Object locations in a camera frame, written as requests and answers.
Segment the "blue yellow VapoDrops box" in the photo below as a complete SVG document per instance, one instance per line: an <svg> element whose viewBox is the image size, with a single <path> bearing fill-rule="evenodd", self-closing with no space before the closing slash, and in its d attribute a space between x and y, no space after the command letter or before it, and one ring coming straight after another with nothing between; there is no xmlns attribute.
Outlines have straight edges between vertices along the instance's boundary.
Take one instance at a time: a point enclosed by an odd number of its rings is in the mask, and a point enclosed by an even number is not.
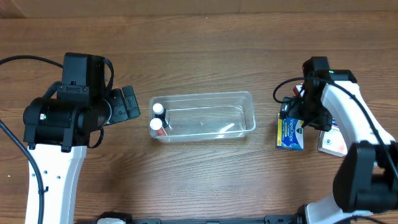
<svg viewBox="0 0 398 224"><path fill-rule="evenodd" d="M295 118L276 116L275 147L295 151L304 150L303 121Z"/></svg>

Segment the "orange tube white cap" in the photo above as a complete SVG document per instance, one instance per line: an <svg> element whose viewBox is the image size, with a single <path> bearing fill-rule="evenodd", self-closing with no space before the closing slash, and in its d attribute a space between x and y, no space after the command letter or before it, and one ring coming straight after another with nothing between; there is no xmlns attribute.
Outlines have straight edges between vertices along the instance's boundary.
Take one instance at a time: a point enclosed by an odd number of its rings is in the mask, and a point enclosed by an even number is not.
<svg viewBox="0 0 398 224"><path fill-rule="evenodd" d="M163 127L163 122L159 118L153 118L151 119L149 126L151 130L155 131L156 135L158 136L166 136L167 133Z"/></svg>

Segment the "black bottle white cap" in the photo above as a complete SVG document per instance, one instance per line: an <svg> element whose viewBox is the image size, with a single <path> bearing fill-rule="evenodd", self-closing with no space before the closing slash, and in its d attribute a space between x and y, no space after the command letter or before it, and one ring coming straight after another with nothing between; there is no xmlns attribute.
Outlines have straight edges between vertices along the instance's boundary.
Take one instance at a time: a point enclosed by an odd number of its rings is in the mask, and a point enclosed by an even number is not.
<svg viewBox="0 0 398 224"><path fill-rule="evenodd" d="M164 128L169 126L169 114L167 109L160 103L155 103L152 106L152 110L154 112L154 116L159 118L162 121L162 126Z"/></svg>

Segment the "white Hansaplast plaster box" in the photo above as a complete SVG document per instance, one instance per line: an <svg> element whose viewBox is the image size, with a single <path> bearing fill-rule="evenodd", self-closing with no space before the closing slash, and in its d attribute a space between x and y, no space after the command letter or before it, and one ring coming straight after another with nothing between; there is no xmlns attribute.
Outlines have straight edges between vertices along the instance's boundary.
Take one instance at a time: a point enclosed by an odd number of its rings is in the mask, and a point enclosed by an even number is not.
<svg viewBox="0 0 398 224"><path fill-rule="evenodd" d="M329 131L320 131L317 150L338 157L345 157L347 155L348 150L345 140L334 119L332 119Z"/></svg>

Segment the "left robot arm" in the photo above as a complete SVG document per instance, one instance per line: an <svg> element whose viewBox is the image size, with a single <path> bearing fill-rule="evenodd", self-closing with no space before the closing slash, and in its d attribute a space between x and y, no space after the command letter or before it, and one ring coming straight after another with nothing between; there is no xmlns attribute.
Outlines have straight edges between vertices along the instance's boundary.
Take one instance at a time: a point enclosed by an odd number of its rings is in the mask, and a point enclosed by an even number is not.
<svg viewBox="0 0 398 224"><path fill-rule="evenodd" d="M29 164L26 223L73 223L78 179L90 134L140 115L131 87L105 80L109 59L67 53L62 80L24 111Z"/></svg>

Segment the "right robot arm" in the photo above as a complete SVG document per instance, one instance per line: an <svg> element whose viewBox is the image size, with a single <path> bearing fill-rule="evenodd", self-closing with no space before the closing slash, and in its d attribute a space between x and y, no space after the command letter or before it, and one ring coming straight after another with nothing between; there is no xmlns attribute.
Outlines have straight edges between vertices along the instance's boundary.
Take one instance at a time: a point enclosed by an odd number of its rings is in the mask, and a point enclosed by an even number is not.
<svg viewBox="0 0 398 224"><path fill-rule="evenodd" d="M332 193L294 215L271 215L270 223L350 223L397 210L397 141L377 122L350 70L332 70L326 57L302 65L301 91L279 101L279 135L293 134L292 123L330 131L335 122L348 153L333 180Z"/></svg>

